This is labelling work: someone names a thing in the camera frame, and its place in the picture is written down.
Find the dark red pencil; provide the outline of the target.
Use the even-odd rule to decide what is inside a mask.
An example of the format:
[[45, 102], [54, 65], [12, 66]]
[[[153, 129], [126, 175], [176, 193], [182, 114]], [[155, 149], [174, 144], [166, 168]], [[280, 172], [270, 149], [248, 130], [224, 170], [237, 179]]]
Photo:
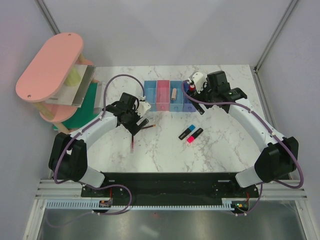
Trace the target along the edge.
[[141, 129], [145, 130], [145, 129], [149, 129], [149, 128], [154, 128], [155, 126], [156, 126], [155, 124], [152, 124], [152, 125], [144, 126]]

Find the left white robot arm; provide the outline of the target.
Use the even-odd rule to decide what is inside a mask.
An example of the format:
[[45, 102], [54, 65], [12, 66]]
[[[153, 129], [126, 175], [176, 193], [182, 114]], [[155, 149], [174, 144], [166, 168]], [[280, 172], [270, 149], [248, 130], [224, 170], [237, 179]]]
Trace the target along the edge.
[[56, 135], [49, 158], [49, 168], [53, 171], [56, 184], [66, 181], [89, 185], [99, 197], [106, 196], [110, 185], [105, 175], [88, 166], [89, 148], [107, 132], [123, 126], [135, 136], [149, 120], [144, 115], [151, 109], [145, 98], [139, 100], [123, 93], [120, 100], [103, 107], [102, 112], [92, 121], [66, 134]]

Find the blue cap highlighter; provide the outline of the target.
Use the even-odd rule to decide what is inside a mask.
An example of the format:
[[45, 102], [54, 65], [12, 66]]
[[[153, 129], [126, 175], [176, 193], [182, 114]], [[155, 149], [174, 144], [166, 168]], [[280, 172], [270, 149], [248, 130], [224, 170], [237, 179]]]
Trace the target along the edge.
[[183, 140], [184, 138], [186, 138], [196, 127], [191, 124], [186, 130], [184, 130], [179, 136], [178, 138], [180, 140]]

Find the red black stamp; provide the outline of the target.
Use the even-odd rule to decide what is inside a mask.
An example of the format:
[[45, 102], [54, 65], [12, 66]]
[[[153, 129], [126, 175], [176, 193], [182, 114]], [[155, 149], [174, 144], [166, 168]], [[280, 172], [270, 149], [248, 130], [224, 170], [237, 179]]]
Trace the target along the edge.
[[194, 85], [194, 84], [190, 84], [190, 85], [189, 85], [189, 91], [190, 91], [190, 92], [194, 92], [195, 90], [196, 90], [195, 85]]

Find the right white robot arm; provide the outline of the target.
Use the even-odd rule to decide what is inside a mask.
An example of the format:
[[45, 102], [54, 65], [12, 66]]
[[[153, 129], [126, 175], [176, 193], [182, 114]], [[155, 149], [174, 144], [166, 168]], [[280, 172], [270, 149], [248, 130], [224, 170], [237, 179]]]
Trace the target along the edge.
[[184, 96], [203, 115], [204, 109], [218, 106], [232, 116], [248, 132], [260, 155], [254, 165], [238, 172], [230, 181], [229, 191], [242, 196], [247, 187], [276, 182], [290, 189], [304, 184], [298, 163], [299, 143], [296, 138], [285, 137], [265, 121], [254, 109], [248, 96], [239, 87], [231, 88], [222, 70], [204, 75], [194, 72], [182, 82]]

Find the red pen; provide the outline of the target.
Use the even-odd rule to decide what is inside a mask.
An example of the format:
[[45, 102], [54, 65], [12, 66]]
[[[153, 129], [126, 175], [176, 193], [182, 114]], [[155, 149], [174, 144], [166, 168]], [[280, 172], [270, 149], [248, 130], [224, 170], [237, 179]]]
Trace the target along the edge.
[[131, 135], [131, 148], [130, 148], [130, 152], [131, 152], [131, 153], [134, 152], [134, 135]]

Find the pink bin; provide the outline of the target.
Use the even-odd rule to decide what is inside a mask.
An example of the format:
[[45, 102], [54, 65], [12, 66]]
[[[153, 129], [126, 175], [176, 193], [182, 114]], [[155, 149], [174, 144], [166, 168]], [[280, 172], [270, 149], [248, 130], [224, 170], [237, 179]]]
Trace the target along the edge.
[[156, 85], [156, 110], [170, 110], [170, 81], [158, 80]]

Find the pink cap highlighter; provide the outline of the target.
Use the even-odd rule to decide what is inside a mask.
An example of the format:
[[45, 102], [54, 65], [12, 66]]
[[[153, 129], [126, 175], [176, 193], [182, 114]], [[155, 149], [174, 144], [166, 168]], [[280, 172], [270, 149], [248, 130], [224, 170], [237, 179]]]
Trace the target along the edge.
[[197, 129], [188, 139], [187, 142], [192, 143], [204, 130], [202, 128]]

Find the purple bin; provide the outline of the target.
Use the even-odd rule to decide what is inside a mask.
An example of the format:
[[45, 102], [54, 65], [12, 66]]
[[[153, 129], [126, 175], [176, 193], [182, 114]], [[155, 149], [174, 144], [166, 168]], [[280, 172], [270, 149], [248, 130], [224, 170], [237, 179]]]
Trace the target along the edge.
[[[188, 83], [184, 83], [183, 84], [183, 90], [187, 93], [188, 90], [189, 90], [189, 84]], [[190, 100], [185, 96], [183, 95], [183, 109], [182, 109], [183, 112], [188, 112], [188, 113], [191, 113], [191, 112], [196, 112], [196, 108], [193, 106], [193, 104], [190, 102]]]

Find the light blue bin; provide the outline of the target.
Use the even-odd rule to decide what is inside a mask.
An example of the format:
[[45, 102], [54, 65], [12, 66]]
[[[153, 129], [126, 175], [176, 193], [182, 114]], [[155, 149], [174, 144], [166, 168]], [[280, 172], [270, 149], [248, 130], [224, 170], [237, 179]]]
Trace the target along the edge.
[[155, 112], [156, 109], [156, 95], [157, 95], [157, 81], [147, 80], [144, 82], [145, 100], [150, 104], [151, 112]]

